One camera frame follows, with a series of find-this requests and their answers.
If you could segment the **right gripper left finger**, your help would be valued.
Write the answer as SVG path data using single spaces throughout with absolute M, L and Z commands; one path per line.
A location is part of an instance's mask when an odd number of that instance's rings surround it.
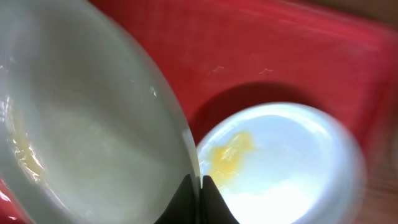
M 187 174 L 164 213 L 154 224 L 196 224 L 197 201 L 192 178 Z

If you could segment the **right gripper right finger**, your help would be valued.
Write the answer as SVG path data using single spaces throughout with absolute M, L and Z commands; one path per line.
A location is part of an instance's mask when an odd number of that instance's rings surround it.
M 201 223 L 239 224 L 222 198 L 213 179 L 205 175 L 200 191 Z

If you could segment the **mint green plate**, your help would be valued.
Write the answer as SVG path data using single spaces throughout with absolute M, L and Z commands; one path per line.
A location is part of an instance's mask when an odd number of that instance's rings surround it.
M 88 1 L 1 2 L 1 177 L 32 223 L 154 224 L 200 172 L 157 65 Z

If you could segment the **light blue plate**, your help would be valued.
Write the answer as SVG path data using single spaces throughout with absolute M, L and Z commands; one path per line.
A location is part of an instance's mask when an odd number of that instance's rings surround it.
M 297 103 L 266 103 L 217 124 L 198 144 L 238 223 L 352 223 L 366 184 L 361 148 L 335 118 Z

